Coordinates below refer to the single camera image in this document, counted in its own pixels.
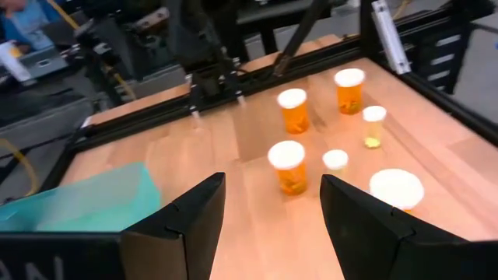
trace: wooden tabletop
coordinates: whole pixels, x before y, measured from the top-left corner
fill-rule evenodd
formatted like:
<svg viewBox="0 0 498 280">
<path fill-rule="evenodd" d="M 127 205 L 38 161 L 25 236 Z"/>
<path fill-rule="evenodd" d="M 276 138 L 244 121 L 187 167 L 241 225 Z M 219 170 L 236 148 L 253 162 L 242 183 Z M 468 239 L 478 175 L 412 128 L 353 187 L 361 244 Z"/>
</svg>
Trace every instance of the wooden tabletop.
<svg viewBox="0 0 498 280">
<path fill-rule="evenodd" d="M 301 52 L 336 41 L 322 38 L 304 45 Z M 271 60 L 262 58 L 248 67 Z M 333 77 L 349 67 L 366 72 L 366 105 L 388 110 L 381 149 L 363 147 L 360 114 L 338 112 Z M 312 125 L 303 135 L 288 135 L 283 126 L 276 96 L 288 88 L 308 92 Z M 161 100 L 177 90 L 151 98 Z M 107 115 L 126 111 L 119 110 Z M 266 158 L 272 145 L 286 139 L 301 142 L 307 150 L 309 190 L 297 197 L 279 190 Z M 469 240 L 498 239 L 498 151 L 367 59 L 265 90 L 247 98 L 246 107 L 232 104 L 206 112 L 200 127 L 186 117 L 80 153 L 64 182 L 144 161 L 167 204 L 207 176 L 224 171 L 225 219 L 212 279 L 342 279 L 318 197 L 324 172 L 321 156 L 329 149 L 349 154 L 346 180 L 351 184 L 367 190 L 377 171 L 407 170 L 426 189 L 413 215 Z"/>
</svg>

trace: metal bracket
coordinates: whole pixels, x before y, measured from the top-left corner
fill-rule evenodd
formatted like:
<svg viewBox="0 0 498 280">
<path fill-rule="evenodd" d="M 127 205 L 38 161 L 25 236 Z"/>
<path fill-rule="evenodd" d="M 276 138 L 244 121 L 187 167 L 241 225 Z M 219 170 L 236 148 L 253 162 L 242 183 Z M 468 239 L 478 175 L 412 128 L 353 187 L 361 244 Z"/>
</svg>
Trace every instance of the metal bracket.
<svg viewBox="0 0 498 280">
<path fill-rule="evenodd" d="M 384 52 L 388 58 L 389 65 L 399 75 L 411 72 L 410 63 L 406 57 L 405 50 L 395 22 L 391 17 L 391 11 L 385 0 L 372 2 L 372 17 L 381 39 Z"/>
</svg>

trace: white bottle cap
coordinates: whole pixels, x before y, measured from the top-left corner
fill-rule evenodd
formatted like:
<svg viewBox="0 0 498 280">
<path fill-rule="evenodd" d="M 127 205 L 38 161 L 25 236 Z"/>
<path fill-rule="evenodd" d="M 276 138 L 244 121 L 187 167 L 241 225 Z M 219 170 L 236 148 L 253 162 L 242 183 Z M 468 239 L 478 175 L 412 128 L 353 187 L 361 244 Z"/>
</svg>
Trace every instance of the white bottle cap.
<svg viewBox="0 0 498 280">
<path fill-rule="evenodd" d="M 365 72 L 358 68 L 344 69 L 335 74 L 334 80 L 340 87 L 358 86 L 365 80 Z"/>
<path fill-rule="evenodd" d="M 383 121 L 388 111 L 381 106 L 370 106 L 363 109 L 363 119 L 368 122 Z"/>
<path fill-rule="evenodd" d="M 295 141 L 275 144 L 268 151 L 268 160 L 277 170 L 291 170 L 304 161 L 304 147 Z"/>
<path fill-rule="evenodd" d="M 294 109 L 306 101 L 306 92 L 302 89 L 288 89 L 279 94 L 277 102 L 284 109 Z"/>
<path fill-rule="evenodd" d="M 417 176 L 404 170 L 389 169 L 372 176 L 370 193 L 396 208 L 411 210 L 423 199 L 424 189 Z"/>
<path fill-rule="evenodd" d="M 342 150 L 331 150 L 322 157 L 324 164 L 330 170 L 341 170 L 348 165 L 348 154 Z"/>
</svg>

